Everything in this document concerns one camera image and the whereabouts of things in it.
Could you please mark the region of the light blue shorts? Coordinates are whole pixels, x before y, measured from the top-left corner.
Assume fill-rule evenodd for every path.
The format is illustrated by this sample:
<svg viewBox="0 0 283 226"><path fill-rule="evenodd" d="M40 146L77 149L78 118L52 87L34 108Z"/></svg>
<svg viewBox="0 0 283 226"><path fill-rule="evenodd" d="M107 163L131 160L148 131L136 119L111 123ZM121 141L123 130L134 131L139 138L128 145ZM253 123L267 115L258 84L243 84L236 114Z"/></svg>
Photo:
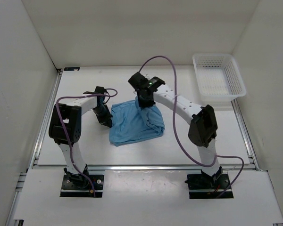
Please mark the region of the light blue shorts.
<svg viewBox="0 0 283 226"><path fill-rule="evenodd" d="M111 114L109 141L114 146L139 143L163 136L163 116L155 105L142 109L137 99L130 100L112 105Z"/></svg>

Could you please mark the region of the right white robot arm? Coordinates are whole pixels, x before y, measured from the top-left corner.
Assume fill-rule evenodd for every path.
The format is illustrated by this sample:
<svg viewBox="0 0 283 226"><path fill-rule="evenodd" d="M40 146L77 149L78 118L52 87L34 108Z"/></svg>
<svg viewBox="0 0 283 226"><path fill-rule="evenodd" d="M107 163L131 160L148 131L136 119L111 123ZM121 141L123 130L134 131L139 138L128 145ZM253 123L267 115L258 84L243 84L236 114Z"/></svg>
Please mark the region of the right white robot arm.
<svg viewBox="0 0 283 226"><path fill-rule="evenodd" d="M188 123L188 138L197 146L200 155L202 182L207 188L215 187L223 170L216 154L218 126L213 107L203 107L175 94L175 91L158 77L148 80L137 72L128 82L137 93L139 107L152 107L158 102L173 110L173 116L179 115Z"/></svg>

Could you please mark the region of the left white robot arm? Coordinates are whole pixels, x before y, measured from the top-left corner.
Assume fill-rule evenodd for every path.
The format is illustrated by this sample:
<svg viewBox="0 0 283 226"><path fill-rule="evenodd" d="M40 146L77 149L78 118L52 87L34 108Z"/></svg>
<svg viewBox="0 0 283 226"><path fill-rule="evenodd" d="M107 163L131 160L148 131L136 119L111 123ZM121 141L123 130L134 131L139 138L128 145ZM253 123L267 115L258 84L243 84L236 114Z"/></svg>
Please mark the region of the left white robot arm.
<svg viewBox="0 0 283 226"><path fill-rule="evenodd" d="M82 116L92 110L99 124L112 127L112 114L105 98L111 98L109 89L97 86L93 92L86 91L81 96L66 96L56 100L49 125L49 137L61 149L67 167L67 178L80 189L94 190L87 164L84 162L79 139L82 133Z"/></svg>

